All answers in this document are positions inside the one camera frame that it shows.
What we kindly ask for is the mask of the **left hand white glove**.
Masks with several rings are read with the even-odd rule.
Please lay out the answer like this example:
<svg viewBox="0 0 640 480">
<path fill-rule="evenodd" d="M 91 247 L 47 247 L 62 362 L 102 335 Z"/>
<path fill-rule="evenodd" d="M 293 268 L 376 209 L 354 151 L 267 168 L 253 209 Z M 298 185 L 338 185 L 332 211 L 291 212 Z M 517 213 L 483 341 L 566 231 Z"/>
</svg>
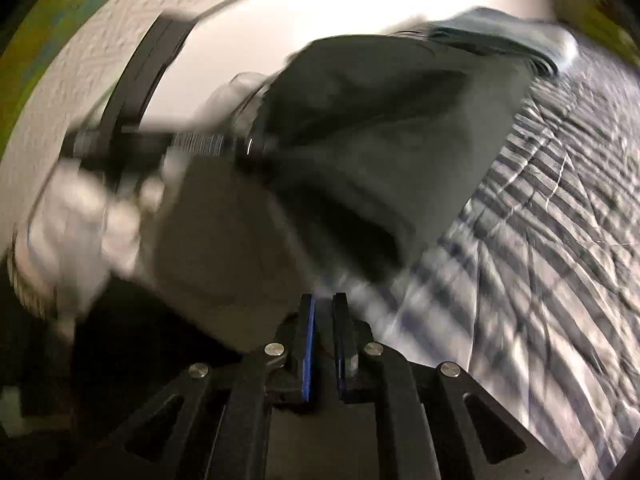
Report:
<svg viewBox="0 0 640 480">
<path fill-rule="evenodd" d="M 111 275 L 134 274 L 146 217 L 160 209 L 159 176 L 110 190 L 78 162 L 56 162 L 18 229 L 14 261 L 38 298 L 37 312 L 72 340 Z"/>
</svg>

